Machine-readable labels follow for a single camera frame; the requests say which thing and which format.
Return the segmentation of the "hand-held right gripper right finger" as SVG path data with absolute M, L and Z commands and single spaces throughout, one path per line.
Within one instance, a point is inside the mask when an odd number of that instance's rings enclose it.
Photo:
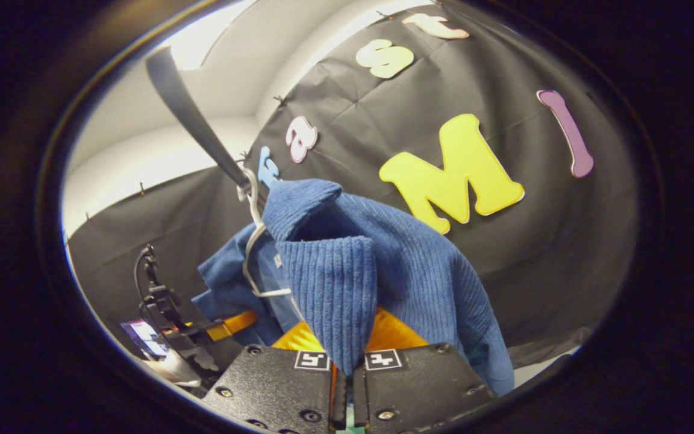
M 495 398 L 452 344 L 428 344 L 387 310 L 377 310 L 353 374 L 353 425 L 364 434 L 423 434 Z

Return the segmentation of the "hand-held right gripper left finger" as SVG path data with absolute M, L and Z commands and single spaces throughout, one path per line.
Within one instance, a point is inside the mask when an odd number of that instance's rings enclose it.
M 245 346 L 202 401 L 280 434 L 335 434 L 347 422 L 346 377 L 305 322 L 270 347 Z

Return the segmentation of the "large white clothes hanger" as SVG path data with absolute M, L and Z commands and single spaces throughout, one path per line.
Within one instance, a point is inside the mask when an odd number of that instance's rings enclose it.
M 259 211 L 258 206 L 260 198 L 258 180 L 250 169 L 240 168 L 240 170 L 242 170 L 243 174 L 246 175 L 248 179 L 248 186 L 239 187 L 239 197 L 241 201 L 248 201 L 250 214 L 254 223 L 254 230 L 252 231 L 247 241 L 247 244 L 245 245 L 245 258 L 243 259 L 242 263 L 242 274 L 248 281 L 251 287 L 251 292 L 254 294 L 254 296 L 258 298 L 270 298 L 291 295 L 292 291 L 290 288 L 276 289 L 275 291 L 262 293 L 261 291 L 259 291 L 259 288 L 253 278 L 253 275 L 251 274 L 249 266 L 251 253 L 254 249 L 254 245 L 256 244 L 256 242 L 258 242 L 262 234 L 266 232 L 266 225 L 263 223 L 263 220 L 261 218 L 261 212 Z

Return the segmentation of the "blue corduroy jacket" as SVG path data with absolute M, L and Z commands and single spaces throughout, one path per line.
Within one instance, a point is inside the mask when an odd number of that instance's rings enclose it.
M 385 310 L 428 344 L 447 343 L 494 395 L 513 389 L 513 366 L 489 297 L 467 258 L 405 212 L 327 180 L 276 181 L 265 232 L 245 248 L 248 224 L 198 266 L 207 286 L 192 303 L 204 318 L 258 321 L 243 344 L 272 345 L 297 323 L 350 376 Z

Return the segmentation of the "black clothes rack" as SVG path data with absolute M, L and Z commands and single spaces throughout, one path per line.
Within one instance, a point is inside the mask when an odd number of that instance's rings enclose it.
M 218 168 L 239 187 L 243 193 L 250 192 L 251 181 L 235 162 L 203 113 L 190 96 L 181 78 L 170 47 L 163 47 L 148 55 L 145 60 L 146 72 L 157 95 L 171 114 L 181 124 L 184 131 L 196 141 L 198 146 L 214 160 Z

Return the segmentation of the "computer monitor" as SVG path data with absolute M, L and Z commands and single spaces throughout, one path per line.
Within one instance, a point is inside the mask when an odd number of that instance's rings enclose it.
M 168 354 L 168 346 L 144 319 L 122 322 L 119 326 L 141 351 L 146 360 L 159 362 Z

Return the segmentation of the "black backdrop cloth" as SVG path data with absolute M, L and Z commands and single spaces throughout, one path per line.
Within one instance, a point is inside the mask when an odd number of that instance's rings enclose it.
M 454 0 L 240 0 L 163 42 L 198 55 L 184 81 L 260 189 L 321 178 L 411 215 L 485 284 L 512 351 L 600 323 L 642 221 L 638 140 L 570 52 Z M 235 186 L 166 110 L 143 60 L 81 121 L 61 227 L 100 318 L 137 308 L 135 247 L 160 250 L 185 298 L 196 267 L 251 222 Z

